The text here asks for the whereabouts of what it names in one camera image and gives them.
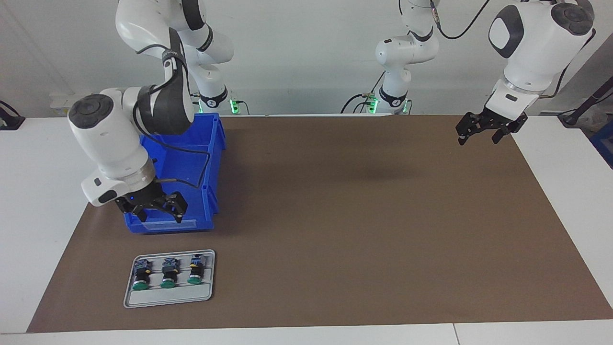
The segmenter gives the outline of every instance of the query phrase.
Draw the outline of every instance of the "brown mat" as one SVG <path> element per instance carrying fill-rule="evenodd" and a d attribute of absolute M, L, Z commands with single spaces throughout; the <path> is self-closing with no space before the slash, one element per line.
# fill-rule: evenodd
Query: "brown mat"
<path fill-rule="evenodd" d="M 216 230 L 89 207 L 28 331 L 613 319 L 514 141 L 457 120 L 225 118 Z M 205 248 L 210 301 L 123 308 L 136 255 Z"/>

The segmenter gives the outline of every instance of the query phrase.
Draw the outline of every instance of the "green cap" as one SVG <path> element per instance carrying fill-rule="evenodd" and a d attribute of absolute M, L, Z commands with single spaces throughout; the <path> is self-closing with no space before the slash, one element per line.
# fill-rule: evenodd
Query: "green cap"
<path fill-rule="evenodd" d="M 172 289 L 173 287 L 175 287 L 175 282 L 174 281 L 163 281 L 162 284 L 160 284 L 160 286 L 162 287 L 162 289 Z"/>
<path fill-rule="evenodd" d="M 198 277 L 189 277 L 188 283 L 198 285 L 202 283 L 202 280 L 200 280 Z"/>
<path fill-rule="evenodd" d="M 132 285 L 132 290 L 142 291 L 142 290 L 146 290 L 148 287 L 149 287 L 149 285 L 147 285 L 147 283 L 136 282 L 136 283 L 134 283 L 134 285 Z"/>

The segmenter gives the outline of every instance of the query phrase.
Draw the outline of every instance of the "white wall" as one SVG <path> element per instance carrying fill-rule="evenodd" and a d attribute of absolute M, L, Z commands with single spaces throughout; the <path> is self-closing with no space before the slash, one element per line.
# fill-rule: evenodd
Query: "white wall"
<path fill-rule="evenodd" d="M 463 39 L 442 39 L 435 61 L 411 67 L 414 113 L 481 110 L 506 64 L 489 45 L 487 30 L 511 2 L 492 1 Z M 592 3 L 599 33 L 569 76 L 613 32 L 611 0 Z M 447 33 L 463 29 L 481 4 L 442 1 Z M 49 116 L 49 93 L 160 83 L 160 62 L 136 56 L 118 37 L 116 5 L 116 0 L 0 0 L 0 98 L 25 115 Z M 256 114 L 340 111 L 350 96 L 370 91 L 380 75 L 378 41 L 406 33 L 396 0 L 209 0 L 207 10 L 209 24 L 236 48 L 235 58 L 220 66 L 226 82 Z"/>

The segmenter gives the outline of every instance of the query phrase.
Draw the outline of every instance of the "gray tray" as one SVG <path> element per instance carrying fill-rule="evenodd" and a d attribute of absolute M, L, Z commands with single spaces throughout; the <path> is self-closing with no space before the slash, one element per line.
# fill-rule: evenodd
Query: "gray tray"
<path fill-rule="evenodd" d="M 189 261 L 192 255 L 201 254 L 206 258 L 204 262 L 204 275 L 200 285 L 192 285 L 187 282 L 191 268 Z M 180 272 L 177 279 L 177 286 L 172 289 L 162 289 L 159 285 L 162 282 L 162 262 L 165 258 L 176 258 L 179 260 Z M 143 291 L 132 290 L 134 283 L 133 267 L 138 260 L 149 260 L 151 262 L 151 274 L 149 275 L 149 289 Z M 215 267 L 215 251 L 210 249 L 194 250 L 192 252 L 163 253 L 140 255 L 134 259 L 130 267 L 130 278 L 128 288 L 124 297 L 123 305 L 126 308 L 142 308 L 150 306 L 162 306 L 167 304 L 189 303 L 206 301 L 213 294 L 213 270 Z"/>

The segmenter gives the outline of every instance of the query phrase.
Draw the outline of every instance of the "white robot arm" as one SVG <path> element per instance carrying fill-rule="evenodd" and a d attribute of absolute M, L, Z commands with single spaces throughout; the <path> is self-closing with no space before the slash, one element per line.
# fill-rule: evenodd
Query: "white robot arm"
<path fill-rule="evenodd" d="M 467 113 L 457 125 L 460 145 L 484 130 L 497 130 L 494 143 L 518 132 L 528 118 L 524 111 L 588 42 L 593 22 L 589 0 L 522 1 L 501 10 L 489 39 L 508 64 L 483 111 Z"/>
<path fill-rule="evenodd" d="M 71 108 L 70 127 L 98 165 L 82 182 L 94 206 L 115 201 L 122 211 L 143 221 L 144 209 L 158 209 L 181 222 L 187 204 L 180 193 L 164 193 L 153 162 L 140 145 L 139 132 L 182 134 L 191 126 L 188 72 L 208 107 L 226 103 L 229 92 L 211 64 L 229 61 L 234 48 L 205 18 L 203 0 L 119 2 L 116 28 L 121 38 L 137 53 L 160 58 L 166 81 L 159 86 L 106 89 Z"/>
<path fill-rule="evenodd" d="M 386 70 L 383 86 L 376 95 L 376 112 L 398 114 L 402 111 L 411 83 L 409 64 L 423 63 L 436 57 L 438 38 L 434 33 L 434 21 L 430 0 L 407 0 L 402 20 L 409 33 L 379 42 L 377 61 Z"/>

